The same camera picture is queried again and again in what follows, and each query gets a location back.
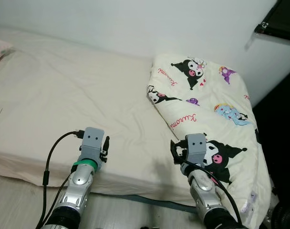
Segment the tiled floor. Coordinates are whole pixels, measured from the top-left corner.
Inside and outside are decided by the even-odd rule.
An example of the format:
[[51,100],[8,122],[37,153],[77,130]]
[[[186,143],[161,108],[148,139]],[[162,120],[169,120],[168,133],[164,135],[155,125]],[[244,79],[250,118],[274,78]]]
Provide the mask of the tiled floor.
[[[48,190],[48,208],[57,189]],[[42,208],[42,187],[0,177],[0,229],[34,229]],[[91,194],[79,229],[204,229],[192,213],[132,200]]]

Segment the white wall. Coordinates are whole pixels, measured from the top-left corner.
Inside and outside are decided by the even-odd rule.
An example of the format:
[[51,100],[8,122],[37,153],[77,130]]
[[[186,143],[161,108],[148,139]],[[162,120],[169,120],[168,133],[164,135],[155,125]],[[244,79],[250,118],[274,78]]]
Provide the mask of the white wall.
[[0,25],[134,56],[232,66],[255,105],[290,72],[290,42],[253,30],[276,0],[0,0]]

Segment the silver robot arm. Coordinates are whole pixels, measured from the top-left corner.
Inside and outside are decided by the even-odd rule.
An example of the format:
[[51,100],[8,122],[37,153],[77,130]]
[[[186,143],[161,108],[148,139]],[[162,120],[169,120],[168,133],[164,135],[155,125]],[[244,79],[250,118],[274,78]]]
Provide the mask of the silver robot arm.
[[42,229],[78,229],[95,172],[107,161],[109,137],[101,149],[104,131],[86,128],[80,147],[81,155],[72,167],[68,187]]
[[190,193],[195,200],[197,213],[207,229],[244,229],[221,204],[216,186],[207,174],[184,162],[188,161],[204,167],[203,160],[207,151],[204,134],[186,135],[185,140],[170,144],[175,164],[180,164],[181,172],[188,177]]

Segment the black wire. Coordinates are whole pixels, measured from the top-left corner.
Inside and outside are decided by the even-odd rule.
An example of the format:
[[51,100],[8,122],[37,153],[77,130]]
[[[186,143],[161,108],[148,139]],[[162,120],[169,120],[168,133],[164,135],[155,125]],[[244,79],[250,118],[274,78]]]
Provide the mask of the black wire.
[[49,171],[49,164],[50,164],[50,159],[51,159],[51,156],[52,156],[52,152],[53,150],[55,149],[55,147],[57,146],[57,144],[63,139],[65,138],[66,136],[68,135],[75,135],[77,132],[76,131],[71,131],[71,132],[68,132],[64,135],[62,135],[60,138],[58,138],[58,140],[54,143],[53,147],[51,148],[50,150],[50,153],[48,155],[48,159],[46,160],[46,165],[45,165],[45,171]]
[[51,205],[51,207],[50,207],[50,210],[49,210],[48,214],[46,214],[46,216],[45,216],[45,218],[44,218],[44,220],[43,220],[43,222],[42,222],[43,225],[45,224],[46,220],[49,218],[49,216],[50,216],[50,214],[51,214],[51,212],[52,212],[52,210],[53,210],[53,208],[54,208],[54,206],[55,206],[55,204],[56,204],[56,202],[57,202],[58,196],[60,195],[60,192],[61,192],[63,186],[64,186],[65,183],[68,181],[68,179],[69,179],[69,177],[70,177],[71,174],[72,174],[72,173],[70,173],[70,174],[68,175],[68,177],[64,180],[64,182],[63,182],[63,183],[61,184],[61,186],[59,187],[58,192],[57,192],[57,194],[56,194],[56,197],[55,197],[55,199],[54,199],[54,202],[52,203],[52,205]]
[[[63,139],[65,138],[66,136],[68,135],[75,135],[77,134],[76,131],[71,131],[71,132],[68,132],[64,135],[62,135],[60,138],[58,138],[58,140],[54,143],[54,145],[52,146],[51,150],[50,150],[50,153],[48,155],[48,159],[46,160],[46,165],[45,165],[45,172],[49,172],[49,164],[50,164],[50,159],[51,159],[51,156],[52,156],[52,153],[55,149],[55,147],[57,146],[57,144]],[[44,219],[44,216],[45,216],[45,211],[46,211],[46,188],[47,188],[47,185],[48,184],[43,184],[43,206],[42,206],[42,213],[41,213],[41,217],[39,219],[39,222],[36,226],[36,229],[40,229],[43,224],[43,219]]]
[[184,159],[181,159],[181,158],[179,158],[179,157],[178,157],[178,159],[181,160],[181,162],[184,162],[184,163],[188,164],[189,166],[194,167],[195,169],[199,169],[199,170],[205,172],[209,177],[212,177],[213,179],[215,179],[215,181],[216,181],[217,184],[218,184],[218,187],[221,188],[221,190],[223,190],[223,191],[225,192],[226,196],[228,197],[228,199],[229,199],[229,201],[230,201],[230,203],[231,203],[231,205],[232,205],[232,207],[233,207],[233,209],[234,209],[235,215],[236,215],[236,217],[237,217],[238,224],[242,225],[241,218],[240,218],[239,211],[238,211],[238,208],[237,208],[237,206],[236,206],[235,200],[234,200],[233,197],[229,194],[229,192],[228,192],[227,189],[223,186],[223,184],[222,184],[222,183],[221,183],[221,182],[220,182],[220,181],[219,181],[219,180],[218,180],[218,179],[217,179],[213,174],[211,174],[209,171],[203,169],[202,167],[197,166],[197,165],[195,165],[195,164],[193,164],[193,163],[191,163],[191,162],[189,162],[189,161],[186,161],[186,160],[184,160]]

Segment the white bed sheet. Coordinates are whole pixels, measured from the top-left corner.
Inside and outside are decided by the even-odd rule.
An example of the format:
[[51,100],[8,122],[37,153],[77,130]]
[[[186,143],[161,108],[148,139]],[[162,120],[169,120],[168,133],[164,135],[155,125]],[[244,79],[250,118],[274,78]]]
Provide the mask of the white bed sheet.
[[[14,45],[0,60],[0,175],[41,185],[55,140],[92,126],[110,136],[93,192],[194,205],[169,151],[176,138],[146,96],[152,60],[5,28],[0,39]],[[80,144],[69,136],[56,147],[50,186],[67,176]]]

